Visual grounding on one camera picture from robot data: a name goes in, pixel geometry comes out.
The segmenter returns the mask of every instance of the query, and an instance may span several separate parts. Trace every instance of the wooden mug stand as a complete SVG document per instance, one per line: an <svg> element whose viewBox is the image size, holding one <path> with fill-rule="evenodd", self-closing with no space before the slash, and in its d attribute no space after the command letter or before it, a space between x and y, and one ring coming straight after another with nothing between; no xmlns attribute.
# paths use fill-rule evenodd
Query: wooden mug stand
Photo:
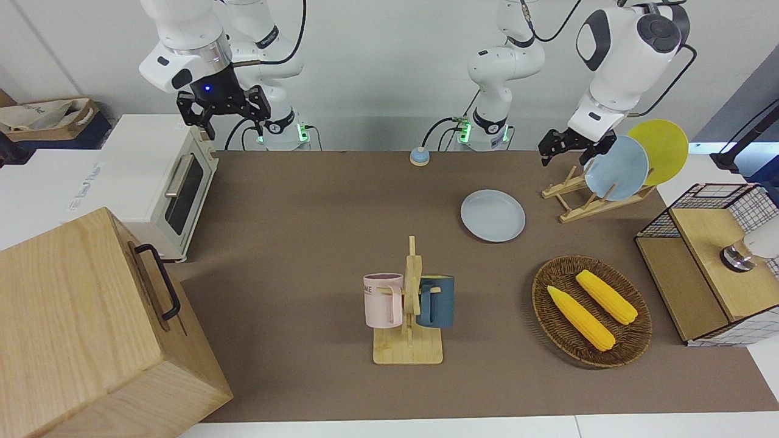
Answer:
<svg viewBox="0 0 779 438"><path fill-rule="evenodd" d="M441 329L417 324L422 256L416 253L414 236L408 237L404 275L404 320L398 327L373 329L373 362L379 365L437 365L443 362Z"/></svg>
<svg viewBox="0 0 779 438"><path fill-rule="evenodd" d="M626 198L624 200L619 200L619 201L609 201L606 200L606 198L608 198L609 195L612 194L614 189L617 188L617 185L613 184L611 187L608 188L608 191L602 198L598 197L597 194L592 193L592 195L590 195L590 198L587 199L587 202L584 203L583 206L578 208L571 208L568 205L568 203L562 198L562 195L566 193L577 192L583 189L589 190L587 188L587 182L584 180L584 176L587 174L587 171L590 170L591 165L592 165L592 161L590 161L590 163L588 163L587 166L584 168L584 172L582 172L582 174L578 176L573 176L573 174L576 172L576 166L573 166L571 168L571 171L568 172L568 176L566 176L565 181L557 185L550 184L546 190L541 192L541 197L543 197L545 200L551 197L555 197L562 205L562 208L566 209L566 212L561 214L559 217L560 222L562 222L563 224L565 224L566 222L576 221L578 219L584 219L585 217L594 216L595 214L603 213L604 211L614 210L615 208L620 208L620 207L624 207L625 205L643 201L657 187L655 185L645 185L641 187L641 189L630 198ZM649 177L649 175L652 174L652 171L653 169L649 169L649 174L647 175L647 177Z"/></svg>

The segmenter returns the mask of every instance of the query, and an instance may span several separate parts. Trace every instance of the small round button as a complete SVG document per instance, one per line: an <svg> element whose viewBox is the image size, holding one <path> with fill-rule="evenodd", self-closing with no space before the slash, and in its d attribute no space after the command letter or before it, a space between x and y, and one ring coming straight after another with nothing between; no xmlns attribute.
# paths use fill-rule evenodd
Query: small round button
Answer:
<svg viewBox="0 0 779 438"><path fill-rule="evenodd" d="M678 38L658 38L657 40L654 40L652 43L652 46L656 48L660 53L668 53L676 48L676 45L679 43Z"/></svg>
<svg viewBox="0 0 779 438"><path fill-rule="evenodd" d="M667 21L661 21L661 20L653 21L652 24L650 25L650 28L652 29L652 33L655 34L655 36L660 38L670 37L674 33L671 24Z"/></svg>

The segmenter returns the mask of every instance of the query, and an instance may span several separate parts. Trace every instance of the metal handle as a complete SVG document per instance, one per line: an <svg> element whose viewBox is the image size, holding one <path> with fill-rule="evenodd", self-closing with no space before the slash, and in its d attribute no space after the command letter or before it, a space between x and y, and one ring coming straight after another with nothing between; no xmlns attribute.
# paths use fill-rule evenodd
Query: metal handle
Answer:
<svg viewBox="0 0 779 438"><path fill-rule="evenodd" d="M173 174L171 183L168 184L167 189L165 189L166 198L178 198L182 193L184 181L186 181L189 169L192 168L192 163L194 162L195 155L193 154L185 155L178 161L178 167L176 167L176 172Z"/></svg>
<svg viewBox="0 0 779 438"><path fill-rule="evenodd" d="M154 256L154 261L157 262L157 268L160 269L160 274L162 274L162 280L165 282L167 293L171 295L171 303L173 304L173 307L162 314L162 319L167 321L178 315L178 311L182 309L182 304L180 301L178 301L176 289L173 287L173 283L171 283L171 278L167 275L167 271L165 270L165 266L162 264L162 259L160 258L160 254L157 252L157 248L154 248L154 246L150 243L144 243L142 245L136 246L135 251L136 254L140 254L144 251L151 252L151 255Z"/></svg>

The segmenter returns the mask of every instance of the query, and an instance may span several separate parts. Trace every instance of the brown table mat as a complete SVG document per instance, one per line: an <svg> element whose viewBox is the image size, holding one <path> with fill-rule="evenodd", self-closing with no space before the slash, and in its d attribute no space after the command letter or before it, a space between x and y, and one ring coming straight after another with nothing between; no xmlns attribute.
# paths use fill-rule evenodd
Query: brown table mat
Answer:
<svg viewBox="0 0 779 438"><path fill-rule="evenodd" d="M687 348L633 236L660 197L571 224L539 191L576 161L533 152L222 154L183 281L235 399L208 422L777 410L745 348ZM478 189L514 196L527 226L488 244L460 222ZM572 205L584 196L566 195ZM408 235L426 274L456 278L439 366L377 366L363 274L403 272ZM647 352L606 370L573 366L538 328L530 286L547 260L584 254L628 277L654 323Z"/></svg>

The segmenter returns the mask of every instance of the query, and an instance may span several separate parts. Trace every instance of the light blue plate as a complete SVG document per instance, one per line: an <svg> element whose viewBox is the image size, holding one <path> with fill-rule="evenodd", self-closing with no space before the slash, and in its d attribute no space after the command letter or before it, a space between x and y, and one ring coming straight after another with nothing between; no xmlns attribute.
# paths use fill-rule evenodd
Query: light blue plate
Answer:
<svg viewBox="0 0 779 438"><path fill-rule="evenodd" d="M649 173L649 158L641 144L628 136L617 136L606 155L596 155L584 175L587 187L603 198L613 184L616 188L606 198L619 201L630 198L641 189Z"/></svg>

